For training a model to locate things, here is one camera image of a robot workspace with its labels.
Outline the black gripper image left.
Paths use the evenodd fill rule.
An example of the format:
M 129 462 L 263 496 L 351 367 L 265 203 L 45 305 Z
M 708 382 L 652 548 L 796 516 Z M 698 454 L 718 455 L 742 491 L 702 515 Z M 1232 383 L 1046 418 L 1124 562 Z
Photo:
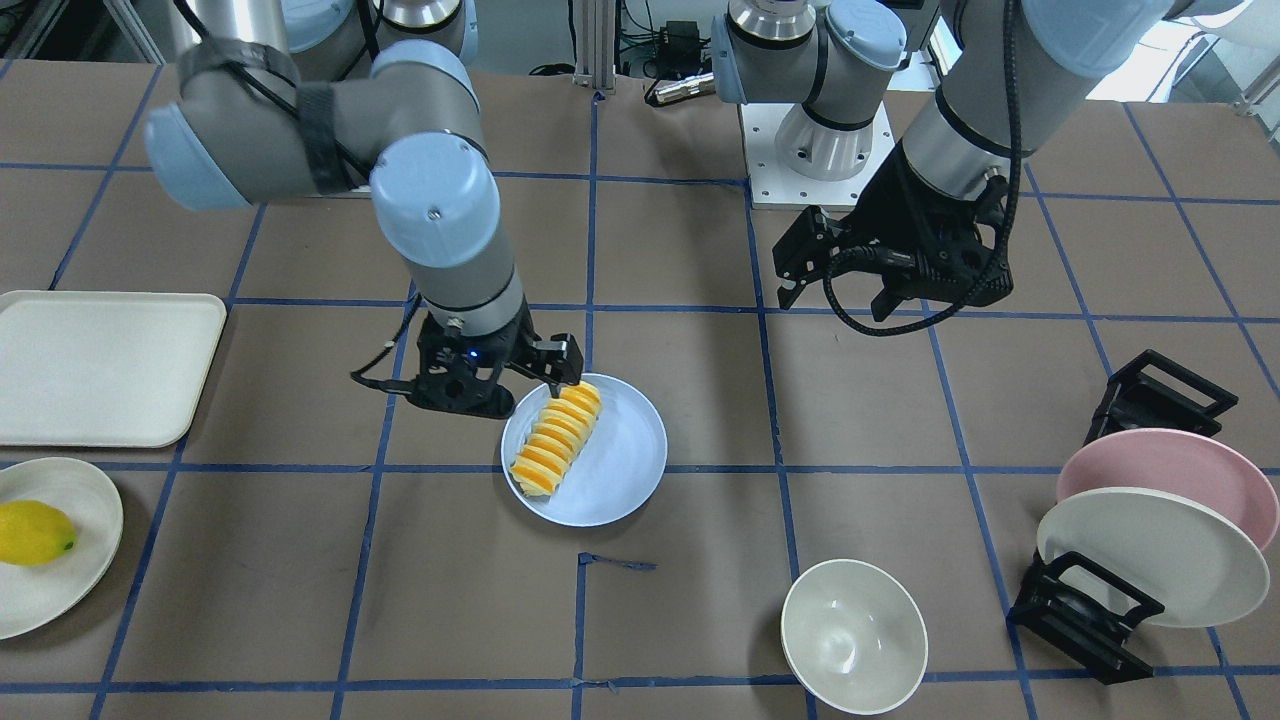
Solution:
M 416 346 L 420 368 L 410 402 L 438 413 L 506 419 L 515 396 L 502 384 L 504 372 L 539 380 L 558 398 L 564 387 L 581 383 L 584 369 L 576 337 L 539 340 L 527 304 L 498 331 L 480 336 L 463 336 L 428 318 Z

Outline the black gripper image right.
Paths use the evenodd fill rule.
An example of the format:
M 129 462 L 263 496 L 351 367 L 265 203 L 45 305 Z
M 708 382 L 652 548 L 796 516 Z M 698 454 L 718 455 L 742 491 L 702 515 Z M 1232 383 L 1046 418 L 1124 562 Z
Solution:
M 1004 229 L 1010 183 L 995 170 L 982 172 L 979 186 L 974 200 L 942 193 L 896 147 L 844 222 L 806 206 L 774 243 L 780 307 L 791 309 L 805 288 L 820 284 L 837 255 L 840 274 L 881 278 L 882 290 L 870 301 L 876 322 L 913 299 L 975 307 L 1006 299 L 1014 290 L 1009 243 L 987 246 L 980 228 Z

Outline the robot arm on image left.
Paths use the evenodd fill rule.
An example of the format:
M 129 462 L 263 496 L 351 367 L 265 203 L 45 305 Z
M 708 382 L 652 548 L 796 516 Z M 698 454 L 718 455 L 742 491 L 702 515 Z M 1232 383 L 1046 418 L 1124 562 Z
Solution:
M 193 211 L 337 196 L 367 187 L 378 225 L 428 315 L 419 373 L 361 386 L 439 413 L 506 419 L 504 370 L 558 396 L 582 375 L 575 337 L 540 337 L 500 219 L 480 104 L 449 1 L 442 31 L 378 50 L 365 79 L 306 81 L 279 1 L 177 1 L 191 37 L 179 100 L 150 113 L 143 141 L 164 190 Z

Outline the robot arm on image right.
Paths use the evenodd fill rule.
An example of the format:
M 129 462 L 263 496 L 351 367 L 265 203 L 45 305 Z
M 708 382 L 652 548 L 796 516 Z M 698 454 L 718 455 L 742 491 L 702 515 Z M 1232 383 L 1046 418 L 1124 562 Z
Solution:
M 753 201 L 795 208 L 777 300 L 905 334 L 1012 291 L 1021 165 L 1172 1 L 731 1 L 716 92 L 741 109 Z

